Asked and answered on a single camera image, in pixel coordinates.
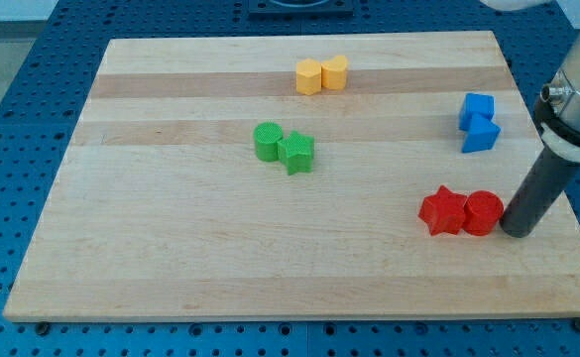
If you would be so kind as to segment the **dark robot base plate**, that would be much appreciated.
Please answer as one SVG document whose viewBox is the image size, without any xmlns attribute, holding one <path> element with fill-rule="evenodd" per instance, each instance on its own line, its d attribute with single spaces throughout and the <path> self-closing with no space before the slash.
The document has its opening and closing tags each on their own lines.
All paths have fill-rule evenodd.
<svg viewBox="0 0 580 357">
<path fill-rule="evenodd" d="M 352 15 L 353 0 L 247 0 L 247 9 L 254 16 Z"/>
</svg>

